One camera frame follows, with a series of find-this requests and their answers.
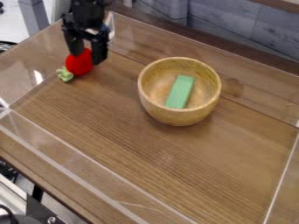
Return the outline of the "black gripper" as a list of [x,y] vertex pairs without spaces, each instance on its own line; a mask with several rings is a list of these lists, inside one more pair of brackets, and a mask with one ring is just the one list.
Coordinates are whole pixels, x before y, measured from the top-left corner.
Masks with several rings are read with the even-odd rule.
[[108,41],[111,29],[102,17],[78,21],[74,17],[61,20],[61,30],[70,53],[79,56],[84,51],[83,39],[92,41],[92,64],[99,65],[108,57]]

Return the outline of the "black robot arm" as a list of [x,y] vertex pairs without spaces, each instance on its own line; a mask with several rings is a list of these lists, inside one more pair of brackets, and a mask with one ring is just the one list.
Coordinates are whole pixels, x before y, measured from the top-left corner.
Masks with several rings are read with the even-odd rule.
[[61,16],[61,30],[70,53],[79,56],[87,40],[91,43],[94,65],[99,65],[108,57],[111,30],[104,24],[107,5],[104,0],[71,0],[71,14]]

